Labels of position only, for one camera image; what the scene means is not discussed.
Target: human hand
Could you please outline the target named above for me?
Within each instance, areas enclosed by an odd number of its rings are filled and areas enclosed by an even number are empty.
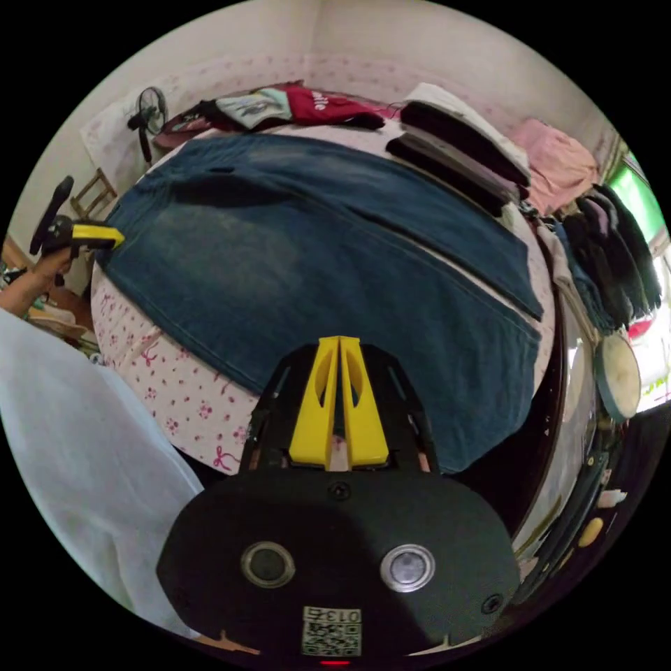
[[[32,268],[31,273],[38,283],[44,287],[50,287],[56,275],[65,275],[72,265],[70,258],[70,248],[49,254],[47,257],[41,257]]]

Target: white cloth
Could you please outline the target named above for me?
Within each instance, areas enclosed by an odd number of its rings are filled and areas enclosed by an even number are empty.
[[[552,279],[554,283],[564,295],[566,302],[571,306],[575,318],[580,323],[580,326],[589,338],[590,343],[593,347],[596,347],[601,341],[601,335],[590,320],[585,304],[582,302],[582,298],[580,298],[580,294],[575,288],[573,276],[568,267],[566,252],[564,246],[561,244],[561,240],[559,240],[559,238],[546,226],[539,226],[537,232],[538,237],[542,240],[543,244],[552,255]]]
[[[422,82],[404,98],[404,102],[424,103],[444,114],[459,119],[478,131],[483,137],[494,142],[506,158],[527,177],[531,177],[529,158],[524,149],[518,147],[512,140],[500,133],[463,100],[460,100],[440,86]]]
[[[35,505],[79,566],[139,617],[178,635],[156,576],[193,471],[114,371],[0,310],[0,413]]]

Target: human arm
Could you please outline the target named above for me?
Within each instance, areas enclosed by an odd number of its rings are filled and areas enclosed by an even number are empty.
[[[0,308],[23,317],[30,306],[49,291],[58,273],[70,269],[70,249],[42,257],[32,268],[0,291]]]
[[[220,640],[215,640],[213,638],[208,638],[207,636],[198,636],[198,638],[194,639],[196,643],[202,643],[203,645],[209,645],[213,648],[219,648],[220,650],[230,650],[230,651],[239,651],[239,652],[247,652],[252,655],[258,655],[259,651],[254,650],[253,648],[248,648],[245,645],[240,645],[239,643],[235,643],[233,641],[229,641],[226,638],[226,632],[222,631],[222,636]]]

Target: bottle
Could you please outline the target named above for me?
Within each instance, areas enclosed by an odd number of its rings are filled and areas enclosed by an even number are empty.
[[[596,504],[597,508],[612,508],[627,498],[627,493],[621,489],[607,489],[602,491]]]

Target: red t-shirt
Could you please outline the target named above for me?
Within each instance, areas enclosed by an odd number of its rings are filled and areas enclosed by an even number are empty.
[[[384,126],[384,119],[370,108],[343,96],[306,89],[300,86],[277,87],[287,94],[299,126],[329,126],[348,122],[350,126],[377,129]]]

